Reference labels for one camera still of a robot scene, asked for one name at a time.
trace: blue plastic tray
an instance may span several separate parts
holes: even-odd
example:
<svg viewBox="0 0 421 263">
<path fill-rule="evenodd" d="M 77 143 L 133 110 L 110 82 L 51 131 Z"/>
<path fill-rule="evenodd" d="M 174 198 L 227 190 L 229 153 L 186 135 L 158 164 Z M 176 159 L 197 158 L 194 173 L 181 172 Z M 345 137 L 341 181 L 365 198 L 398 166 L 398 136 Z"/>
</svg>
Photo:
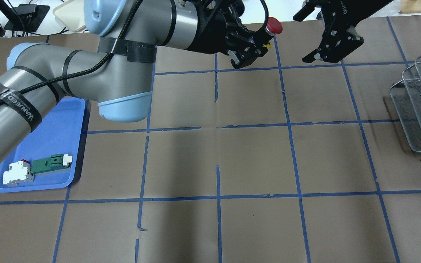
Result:
<svg viewBox="0 0 421 263">
<path fill-rule="evenodd" d="M 0 193 L 68 186 L 74 178 L 85 110 L 86 102 L 83 99 L 62 99 L 33 133 L 30 133 L 0 164 Z M 21 159 L 32 163 L 33 160 L 48 158 L 58 153 L 73 156 L 70 169 L 35 175 L 32 183 L 19 183 L 13 187 L 3 185 L 3 173 L 8 170 L 10 163 L 16 163 Z"/>
</svg>

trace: red object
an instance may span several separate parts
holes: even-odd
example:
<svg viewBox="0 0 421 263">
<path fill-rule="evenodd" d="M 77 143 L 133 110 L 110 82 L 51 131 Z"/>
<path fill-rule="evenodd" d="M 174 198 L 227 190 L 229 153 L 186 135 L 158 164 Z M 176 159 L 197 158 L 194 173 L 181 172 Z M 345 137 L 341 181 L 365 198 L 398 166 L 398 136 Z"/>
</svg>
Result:
<svg viewBox="0 0 421 263">
<path fill-rule="evenodd" d="M 280 33 L 282 33 L 282 30 L 283 30 L 282 24 L 279 22 L 279 20 L 277 20 L 274 17 L 268 18 L 268 25 L 267 25 L 266 28 L 272 34 L 280 34 Z"/>
</svg>

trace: white module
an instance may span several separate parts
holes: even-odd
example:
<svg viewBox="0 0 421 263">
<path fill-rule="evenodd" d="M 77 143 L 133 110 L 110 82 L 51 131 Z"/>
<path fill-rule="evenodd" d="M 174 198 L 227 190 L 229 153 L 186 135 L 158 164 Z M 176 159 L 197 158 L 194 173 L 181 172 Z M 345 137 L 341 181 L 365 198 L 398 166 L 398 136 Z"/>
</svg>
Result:
<svg viewBox="0 0 421 263">
<path fill-rule="evenodd" d="M 3 185 L 16 186 L 18 183 L 30 183 L 34 181 L 34 177 L 30 163 L 20 160 L 11 163 L 9 170 L 3 173 Z"/>
</svg>

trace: wooden cutting board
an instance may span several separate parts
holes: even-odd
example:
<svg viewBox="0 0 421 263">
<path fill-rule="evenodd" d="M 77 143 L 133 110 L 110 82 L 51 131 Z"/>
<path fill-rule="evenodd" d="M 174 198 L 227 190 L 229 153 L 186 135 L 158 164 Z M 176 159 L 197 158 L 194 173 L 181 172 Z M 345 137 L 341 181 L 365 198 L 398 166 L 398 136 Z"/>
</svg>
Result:
<svg viewBox="0 0 421 263">
<path fill-rule="evenodd" d="M 400 14 L 421 13 L 421 0 L 402 0 Z"/>
</svg>

